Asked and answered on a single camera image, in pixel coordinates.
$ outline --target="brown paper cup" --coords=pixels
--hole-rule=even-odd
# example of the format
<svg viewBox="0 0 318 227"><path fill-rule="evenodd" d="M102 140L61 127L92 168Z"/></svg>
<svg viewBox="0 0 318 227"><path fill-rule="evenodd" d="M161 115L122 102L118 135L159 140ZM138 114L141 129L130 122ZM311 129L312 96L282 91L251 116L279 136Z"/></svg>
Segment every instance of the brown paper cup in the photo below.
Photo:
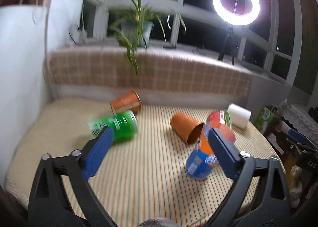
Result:
<svg viewBox="0 0 318 227"><path fill-rule="evenodd" d="M137 113L141 110L140 98L135 91L131 91L122 97L112 100L110 104L113 112L116 114L127 110Z"/></svg>
<svg viewBox="0 0 318 227"><path fill-rule="evenodd" d="M194 144L200 137L204 123L179 112L173 116L170 125L186 144Z"/></svg>

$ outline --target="bolt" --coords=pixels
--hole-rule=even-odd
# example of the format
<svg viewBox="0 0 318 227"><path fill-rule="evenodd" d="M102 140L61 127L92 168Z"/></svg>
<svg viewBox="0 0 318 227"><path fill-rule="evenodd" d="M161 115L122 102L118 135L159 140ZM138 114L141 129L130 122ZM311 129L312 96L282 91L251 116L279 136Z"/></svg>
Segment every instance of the bolt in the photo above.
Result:
<svg viewBox="0 0 318 227"><path fill-rule="evenodd" d="M245 151L241 151L240 152L240 155L244 158L247 158L247 157L250 157L251 155L248 153L248 152L245 152Z"/></svg>
<svg viewBox="0 0 318 227"><path fill-rule="evenodd" d="M51 157L51 155L49 155L48 153L46 153L46 154L44 154L43 156L42 156L42 160L47 160L48 158L50 158Z"/></svg>
<svg viewBox="0 0 318 227"><path fill-rule="evenodd" d="M72 153L71 153L71 155L73 156L73 157L77 157L77 156L79 156L79 155L81 155L82 154L82 151L81 150L74 150L74 151L72 151Z"/></svg>

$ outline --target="ring light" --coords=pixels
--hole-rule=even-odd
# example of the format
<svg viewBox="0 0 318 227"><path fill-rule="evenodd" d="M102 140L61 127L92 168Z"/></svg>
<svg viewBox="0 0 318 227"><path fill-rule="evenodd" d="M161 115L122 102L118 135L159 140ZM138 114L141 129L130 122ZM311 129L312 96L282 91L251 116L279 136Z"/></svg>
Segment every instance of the ring light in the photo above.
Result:
<svg viewBox="0 0 318 227"><path fill-rule="evenodd" d="M213 0L214 9L217 14L225 21L232 25L248 25L252 23L260 13L260 1L251 0L252 10L249 13L239 15L228 11L221 3L220 0Z"/></svg>

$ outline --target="white paper roll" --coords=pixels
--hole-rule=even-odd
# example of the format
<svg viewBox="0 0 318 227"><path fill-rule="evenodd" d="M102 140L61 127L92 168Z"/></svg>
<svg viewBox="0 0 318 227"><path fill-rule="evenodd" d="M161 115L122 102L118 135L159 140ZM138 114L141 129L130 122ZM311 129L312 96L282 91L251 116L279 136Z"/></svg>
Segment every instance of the white paper roll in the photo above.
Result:
<svg viewBox="0 0 318 227"><path fill-rule="evenodd" d="M227 109L233 125L245 129L251 117L251 111L231 103Z"/></svg>

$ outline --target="potted plant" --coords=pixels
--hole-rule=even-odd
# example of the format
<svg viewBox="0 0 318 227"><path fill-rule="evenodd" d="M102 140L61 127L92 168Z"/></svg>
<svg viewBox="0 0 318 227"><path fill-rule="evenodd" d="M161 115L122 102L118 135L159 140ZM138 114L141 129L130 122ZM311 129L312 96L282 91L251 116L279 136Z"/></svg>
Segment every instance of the potted plant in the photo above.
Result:
<svg viewBox="0 0 318 227"><path fill-rule="evenodd" d="M119 45L126 47L127 58L133 65L136 75L138 76L138 66L136 63L135 52L138 47L147 48L150 33L153 28L151 20L157 19L164 33L161 21L161 13L154 12L150 7L142 6L142 0L131 0L132 7L126 10L117 10L119 19L115 21L110 29L114 31L114 37ZM185 24L180 14L178 14L180 22L185 30Z"/></svg>

